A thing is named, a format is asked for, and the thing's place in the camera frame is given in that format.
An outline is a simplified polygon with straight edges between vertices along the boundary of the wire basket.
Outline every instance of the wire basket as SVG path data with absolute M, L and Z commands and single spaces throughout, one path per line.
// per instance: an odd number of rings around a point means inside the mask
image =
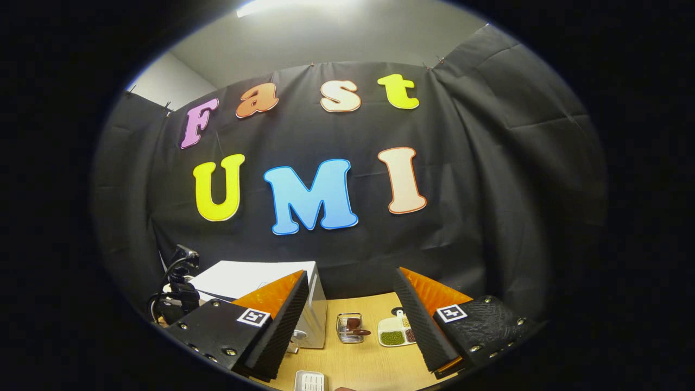
M 356 335 L 353 330 L 348 331 L 348 320 L 357 319 L 357 329 L 362 329 L 362 314 L 359 312 L 344 312 L 338 314 L 336 320 L 336 332 L 338 332 L 339 340 L 344 344 L 358 344 L 364 341 L 364 335 Z

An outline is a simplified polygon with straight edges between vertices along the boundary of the white box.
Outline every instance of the white box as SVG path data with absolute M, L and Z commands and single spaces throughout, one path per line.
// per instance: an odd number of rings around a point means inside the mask
M 306 270 L 309 297 L 295 327 L 294 339 L 302 348 L 321 349 L 326 340 L 326 296 L 316 262 L 219 261 L 190 280 L 195 289 L 229 298 L 240 298 L 288 274 Z M 213 297 L 200 292 L 204 301 Z

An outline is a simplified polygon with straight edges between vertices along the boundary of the black fabric curtain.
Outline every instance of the black fabric curtain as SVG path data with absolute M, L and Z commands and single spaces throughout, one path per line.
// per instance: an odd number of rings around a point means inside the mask
M 419 107 L 389 103 L 377 80 L 390 74 L 414 82 L 408 94 Z M 361 106 L 326 112 L 320 87 L 329 80 L 354 82 Z M 268 82 L 277 105 L 238 118 L 241 95 Z M 199 143 L 181 149 L 188 110 L 213 98 L 219 107 Z M 389 212 L 391 183 L 377 154 L 392 147 L 415 149 L 424 209 Z M 240 207 L 211 222 L 197 211 L 193 169 L 217 165 L 212 199 L 222 202 L 220 162 L 232 154 L 245 155 Z M 295 234 L 273 234 L 264 172 L 290 166 L 309 188 L 328 159 L 351 163 L 347 189 L 359 222 L 311 231 L 300 223 Z M 162 275 L 157 249 L 166 260 L 183 244 L 200 253 L 203 270 L 219 260 L 315 260 L 327 298 L 391 292 L 393 270 L 403 266 L 543 319 L 553 297 L 571 293 L 591 270 L 605 181 L 596 131 L 571 89 L 529 49 L 486 26 L 429 70 L 303 65 L 240 81 L 169 116 L 126 94 L 97 154 L 94 211 L 107 266 L 138 308 Z

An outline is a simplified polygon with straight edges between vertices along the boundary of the blue letter m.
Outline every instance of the blue letter m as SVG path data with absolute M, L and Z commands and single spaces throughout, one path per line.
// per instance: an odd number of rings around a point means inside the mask
M 318 211 L 324 205 L 321 226 L 327 230 L 352 227 L 357 224 L 357 215 L 350 210 L 348 198 L 348 171 L 350 162 L 330 159 L 321 163 L 308 190 L 291 167 L 276 167 L 268 170 L 263 178 L 272 187 L 275 199 L 276 223 L 272 232 L 277 235 L 295 234 L 300 225 L 292 221 L 290 208 L 294 209 L 304 227 L 313 230 Z

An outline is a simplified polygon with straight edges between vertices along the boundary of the wooden table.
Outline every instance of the wooden table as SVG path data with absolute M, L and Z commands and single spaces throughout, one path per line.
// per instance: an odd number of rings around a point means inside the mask
M 300 349 L 285 353 L 277 379 L 270 383 L 256 380 L 283 391 L 293 391 L 297 371 L 320 372 L 326 376 L 325 391 L 339 387 L 356 391 L 419 390 L 447 380 L 429 373 L 417 344 L 384 347 L 377 340 L 380 320 L 392 317 L 391 309 L 400 307 L 395 292 L 359 298 L 328 300 L 326 343 L 323 349 Z M 372 332 L 360 344 L 344 344 L 336 334 L 336 318 L 341 312 L 362 313 L 363 328 Z

